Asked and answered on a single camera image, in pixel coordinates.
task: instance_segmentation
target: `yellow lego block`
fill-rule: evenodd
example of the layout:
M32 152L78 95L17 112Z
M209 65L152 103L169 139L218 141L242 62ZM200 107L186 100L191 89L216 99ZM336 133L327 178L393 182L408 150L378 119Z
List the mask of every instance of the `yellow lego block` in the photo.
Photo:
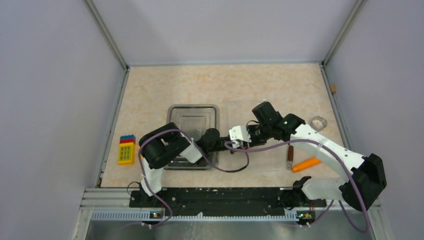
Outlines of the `yellow lego block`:
M135 161L136 145L134 142L126 142L119 144L118 164L132 165Z

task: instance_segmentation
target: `orange cylinder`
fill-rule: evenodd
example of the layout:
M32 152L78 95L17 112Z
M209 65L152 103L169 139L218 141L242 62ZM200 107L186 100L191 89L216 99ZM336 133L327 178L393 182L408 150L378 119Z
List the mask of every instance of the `orange cylinder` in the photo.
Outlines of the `orange cylinder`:
M293 171L293 173L297 173L297 172L303 171L307 168L310 168L312 166L315 166L319 163L321 163L321 161L318 158L312 157L312 158L309 158L308 160L306 160L304 162L301 162L299 164L294 165L291 168L291 170Z

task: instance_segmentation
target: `beige table surface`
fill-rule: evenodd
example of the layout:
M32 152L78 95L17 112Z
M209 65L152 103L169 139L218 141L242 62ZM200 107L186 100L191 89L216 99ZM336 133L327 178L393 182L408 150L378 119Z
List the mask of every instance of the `beige table surface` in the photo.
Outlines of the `beige table surface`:
M305 64L181 65L131 67L120 107L102 187L126 187L141 181L138 160L134 165L118 165L120 136L134 134L138 140L166 123L167 111L174 104L214 104L220 109L221 136L228 135L228 118L255 119L251 100L266 99L282 116L293 113L309 121L313 116L327 119L321 132L342 144L320 67ZM238 110L228 102L248 100ZM251 154L250 166L242 172L218 170L165 170L163 187L289 187L303 176L332 178L337 174L324 164L298 173L285 169L287 147L273 152ZM311 155L294 150L294 164ZM218 166L236 169L246 161L243 153L219 153Z

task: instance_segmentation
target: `metal tray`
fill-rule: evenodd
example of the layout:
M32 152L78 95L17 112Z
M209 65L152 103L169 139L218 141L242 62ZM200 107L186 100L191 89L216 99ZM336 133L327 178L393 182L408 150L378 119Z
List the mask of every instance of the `metal tray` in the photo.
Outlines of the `metal tray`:
M212 104L177 104L168 109L166 123L174 122L177 127L186 132L195 141L205 134L207 129L219 129L220 110ZM218 164L218 153L207 156L214 164ZM203 158L196 163L178 156L165 166L166 170L212 170L213 168Z

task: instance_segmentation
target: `metal frame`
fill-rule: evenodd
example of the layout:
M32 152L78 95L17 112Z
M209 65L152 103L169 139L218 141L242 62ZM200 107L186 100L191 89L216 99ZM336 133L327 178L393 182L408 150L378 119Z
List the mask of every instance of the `metal frame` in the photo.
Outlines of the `metal frame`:
M91 220L91 217L94 212L96 211L114 211L119 213L122 212L128 212L128 210L131 210L133 208L129 208L129 195L127 193L127 189L124 187L118 188L99 188L101 184L101 180L103 178L104 169L106 166L106 161L108 159L109 150L111 147L110 142L112 141L113 133L115 131L115 126L118 120L118 115L120 111L120 107L122 104L126 84L129 77L130 67L126 64L122 54L120 53L114 39L112 38L108 28L106 27L104 21L102 20L96 6L94 5L92 0L83 0L87 6L87 9L90 11L90 13L93 16L94 21L96 22L100 32L104 36L105 41L107 42L110 50L112 51L115 58L118 60L119 64L122 66L122 68L125 70L125 76L122 81L122 85L119 89L118 98L116 100L116 104L114 107L113 117L111 120L109 133L107 136L107 141L104 143L104 151L103 155L101 156L101 159L99 159L98 164L98 174L97 178L95 179L94 187L95 188L87 188L84 192L84 195L82 197L82 201L80 204L79 213L76 219L74 232L73 232L73 240L80 240L85 239L87 231L89 229L89 223ZM333 55L337 51L340 43L346 36L347 32L349 31L352 23L354 22L356 16L366 3L366 0L357 0L352 11L350 12L349 16L347 17L345 23L343 24L337 38L335 39L334 43L332 44L330 50L328 51L327 55L325 56L325 59L320 64L320 70L322 73L322 77L324 79L324 84L328 92L328 97L331 102L331 106L334 111L334 115L339 127L339 131L341 134L341 138L343 140L343 143L345 147L352 149L352 142L349 138L349 132L346 127L346 123L343 118L343 113L339 104L339 101L337 99L337 96L335 94L332 94L330 92L330 84L331 79L327 73L327 65L331 61ZM353 210L350 206L345 207L347 210ZM308 210L308 208L302 208L298 207L294 209L295 211L304 211ZM330 209L331 211L339 211L341 210L340 205L338 203L334 203L333 207ZM381 208L379 200L376 200L375 203L370 207L369 216L371 220L372 229L374 232L375 239L377 240L386 240L386 239L393 239L393 235L391 233L391 229L389 225L387 224L385 214Z

